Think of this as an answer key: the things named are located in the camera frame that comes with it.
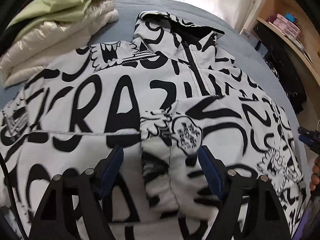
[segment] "white and black jacket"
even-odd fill
[[[77,49],[33,76],[0,128],[26,230],[55,174],[95,167],[119,144],[124,162],[102,201],[116,239],[203,236],[218,212],[196,156],[207,145],[228,168],[272,180],[293,234],[306,192],[288,119],[216,45],[223,34],[143,12],[132,42]],[[240,227],[246,208],[244,200]]]

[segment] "human hand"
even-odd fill
[[[318,156],[318,158],[315,159],[315,165],[312,168],[312,176],[311,176],[311,182],[310,182],[310,189],[311,191],[316,189],[316,185],[318,185],[320,183],[320,179],[317,176],[317,174],[319,173],[320,169],[319,166],[320,165],[320,156]]]

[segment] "silver puffer jacket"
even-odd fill
[[[0,58],[0,81],[6,88],[27,80],[56,57],[86,46],[108,22],[118,20],[115,0],[92,0],[79,22],[45,21],[12,44]]]

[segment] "bed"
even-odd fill
[[[304,145],[298,140],[299,123],[294,110],[274,74],[263,58],[225,21],[192,5],[171,0],[116,0],[119,21],[107,24],[90,40],[90,44],[108,41],[131,41],[137,15],[145,10],[167,11],[198,25],[209,25],[223,30],[226,34],[218,40],[218,45],[232,54],[235,65],[247,73],[281,107],[288,116],[294,135],[295,150],[300,168],[308,184],[311,170],[308,168]],[[0,108],[11,100],[23,83],[4,89],[0,86]]]

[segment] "pink box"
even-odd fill
[[[282,30],[282,31],[284,31],[285,28],[287,27],[286,24],[282,24],[282,23],[279,23],[279,22],[277,22],[277,21],[274,21],[273,24],[274,24],[275,26],[277,26],[277,27],[278,27],[280,30]]]
[[[275,22],[278,22],[278,23],[280,23],[280,24],[285,24],[285,25],[287,25],[287,23],[284,22],[283,20],[281,20],[280,18],[276,18],[276,19],[275,19]]]
[[[286,19],[285,17],[283,17],[281,14],[277,14],[277,18],[279,18],[280,20],[284,21],[285,23],[290,22],[288,19]]]
[[[300,29],[296,25],[294,25],[292,22],[289,21],[287,25],[290,26],[295,32],[300,32]]]

